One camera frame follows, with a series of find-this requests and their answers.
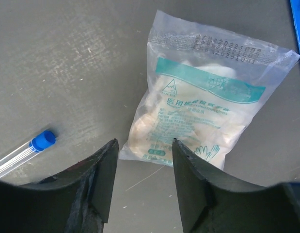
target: test tube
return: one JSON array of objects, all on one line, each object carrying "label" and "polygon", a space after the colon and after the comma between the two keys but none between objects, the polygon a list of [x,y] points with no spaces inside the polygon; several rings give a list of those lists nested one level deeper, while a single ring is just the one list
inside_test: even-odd
[{"label": "test tube", "polygon": [[0,178],[54,145],[55,135],[45,130],[29,142],[0,159]]}]

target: plastic bag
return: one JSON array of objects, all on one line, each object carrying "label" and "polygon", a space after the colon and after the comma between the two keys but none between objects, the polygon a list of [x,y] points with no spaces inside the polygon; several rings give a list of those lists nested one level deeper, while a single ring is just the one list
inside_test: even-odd
[{"label": "plastic bag", "polygon": [[178,138],[223,169],[225,155],[299,57],[158,11],[147,44],[149,90],[120,158],[172,166]]}]

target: teal label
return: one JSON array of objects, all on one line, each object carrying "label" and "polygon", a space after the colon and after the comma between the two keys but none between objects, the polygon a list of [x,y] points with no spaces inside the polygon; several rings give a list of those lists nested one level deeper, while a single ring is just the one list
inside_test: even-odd
[{"label": "teal label", "polygon": [[[252,86],[246,82],[211,74],[164,58],[158,59],[157,74],[168,75],[189,83],[224,100],[235,103],[257,102],[265,91],[263,86]],[[163,92],[177,94],[174,80]]]},{"label": "teal label", "polygon": [[159,155],[159,156],[165,156],[166,152],[163,150],[155,150],[155,149],[149,149],[148,150],[149,154],[155,154],[155,155]]}]

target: gray tabletop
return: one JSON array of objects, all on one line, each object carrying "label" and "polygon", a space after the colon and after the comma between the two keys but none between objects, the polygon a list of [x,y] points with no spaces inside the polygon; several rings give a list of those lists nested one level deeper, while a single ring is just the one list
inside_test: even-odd
[{"label": "gray tabletop", "polygon": [[[123,145],[147,89],[156,10],[297,50],[287,0],[0,0],[0,156],[43,128],[58,143],[7,177],[40,180],[110,139]],[[300,180],[300,63],[228,154],[261,185]],[[107,233],[180,233],[173,169],[119,161]]]}]

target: scratch on table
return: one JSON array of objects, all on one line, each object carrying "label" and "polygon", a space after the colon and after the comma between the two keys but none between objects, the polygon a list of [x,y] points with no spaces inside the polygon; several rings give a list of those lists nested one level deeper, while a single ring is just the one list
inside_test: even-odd
[{"label": "scratch on table", "polygon": [[163,167],[165,167],[165,165],[163,165],[162,167],[160,167],[157,171],[153,172],[151,175],[145,177],[143,180],[139,181],[138,183],[134,184],[133,186],[131,186],[130,188],[126,189],[125,192],[127,192],[128,190],[132,189],[133,187],[135,187],[136,185],[140,184],[141,182],[145,181],[146,179],[150,178],[151,176],[153,176],[155,173],[157,173],[159,170],[161,170]]},{"label": "scratch on table", "polygon": [[299,117],[299,118],[296,118],[296,119],[294,119],[294,120],[292,120],[292,122],[297,121],[297,120],[300,120],[300,117]]},{"label": "scratch on table", "polygon": [[[298,170],[298,169],[300,169],[300,166],[298,166],[298,167],[296,167],[296,168],[293,168],[293,169],[291,169],[291,170],[289,170],[289,171],[286,171],[286,172],[284,172],[283,174],[288,174],[288,173],[291,173],[291,172],[293,172],[293,171],[295,171],[295,170]],[[269,178],[267,178],[267,179],[264,179],[264,181],[266,182],[266,181],[270,181],[270,180],[272,180],[272,179],[274,179],[275,178],[275,176],[272,176],[272,177],[269,177]]]}]

